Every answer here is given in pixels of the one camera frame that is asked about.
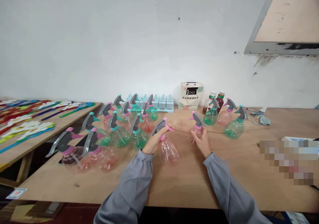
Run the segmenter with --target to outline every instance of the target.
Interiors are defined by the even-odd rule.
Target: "light blue plastic tray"
[[[144,94],[144,96],[137,95],[137,98],[139,99],[139,101],[136,101],[136,104],[142,107],[145,101],[148,101],[149,97],[150,97],[150,94],[149,95]],[[131,98],[132,98],[132,95],[129,94],[126,100],[130,101]],[[170,95],[168,97],[166,97],[165,95],[163,95],[162,97],[159,97],[157,96],[157,94],[155,94],[153,98],[154,98],[153,105],[158,112],[174,113],[174,100],[173,98],[170,97]]]

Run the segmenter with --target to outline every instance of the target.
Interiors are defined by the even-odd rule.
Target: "plywood tabletop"
[[[175,126],[167,137],[180,151],[181,160],[176,167],[164,166],[155,153],[153,178],[146,202],[147,206],[219,208],[217,198],[208,178],[204,158],[200,151],[187,142],[186,133],[194,125],[191,112],[159,112],[162,118]],[[319,110],[314,109],[267,109],[270,126],[254,125],[256,120],[249,114],[245,132],[237,140],[223,134],[222,128],[207,127],[210,147],[215,154],[228,162],[232,175],[254,197],[260,210],[285,210],[317,212],[319,192],[310,186],[294,186],[284,174],[270,167],[269,161],[260,154],[261,140],[280,140],[284,136],[317,138],[319,136]],[[96,122],[103,127],[103,122]],[[54,155],[20,187],[28,190],[21,196],[25,200],[60,201],[100,204],[118,185],[127,164],[137,154],[131,145],[117,149],[119,165],[110,173],[90,170],[74,175],[58,164],[62,155]]]
[[[85,115],[87,115],[88,113],[90,113],[92,110],[100,107],[102,105],[102,103],[96,103],[95,106],[92,107],[88,107],[85,109],[81,109],[73,114],[70,114],[66,117],[63,118],[59,118],[59,116],[66,114],[68,112],[71,112],[72,110],[69,111],[64,111],[63,113],[61,113],[60,115],[56,115],[53,116],[49,119],[47,119],[46,121],[41,121],[41,119],[52,115],[53,113],[63,109],[64,107],[58,108],[53,112],[48,112],[42,115],[39,115],[37,117],[34,117],[31,120],[28,120],[26,122],[29,121],[40,121],[42,123],[44,122],[54,122],[55,123],[55,128],[52,131],[43,133],[37,137],[28,139],[26,141],[24,141],[23,143],[3,152],[0,154],[0,172],[5,170],[7,167],[11,166],[13,163],[15,163],[17,160],[19,160],[20,158],[22,158],[23,156],[25,156],[27,153],[31,152],[32,150],[34,150],[36,147],[40,146],[41,144],[45,143],[46,141],[48,141],[50,138],[54,137],[56,134],[60,133],[61,131],[64,131],[66,128],[68,128],[70,126],[70,124],[76,122],[77,120],[81,119],[82,117],[84,117]],[[17,141],[18,138],[20,138],[22,136],[22,134],[17,135],[5,142],[3,142],[2,144],[0,144],[0,149],[3,149],[5,147],[10,146],[11,144],[15,143]]]

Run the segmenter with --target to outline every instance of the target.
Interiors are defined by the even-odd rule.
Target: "person's right hand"
[[[202,129],[203,129],[203,135],[201,139],[196,136],[194,131],[191,131],[191,133],[196,141],[197,147],[202,152],[204,157],[207,158],[212,153],[212,151],[210,151],[210,148],[209,148],[207,130],[203,126],[202,126]]]

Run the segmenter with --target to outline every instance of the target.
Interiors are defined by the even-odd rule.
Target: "black mark on wall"
[[[319,43],[277,43],[285,50],[319,49]]]

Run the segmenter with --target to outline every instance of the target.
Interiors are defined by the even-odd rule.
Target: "table leg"
[[[6,179],[6,178],[0,178],[0,184],[9,186],[9,187],[18,187],[21,183],[23,183],[28,178],[28,173],[29,173],[31,162],[32,162],[33,154],[34,154],[34,150],[29,152],[27,155],[25,155],[22,158],[22,163],[21,163],[16,181]]]

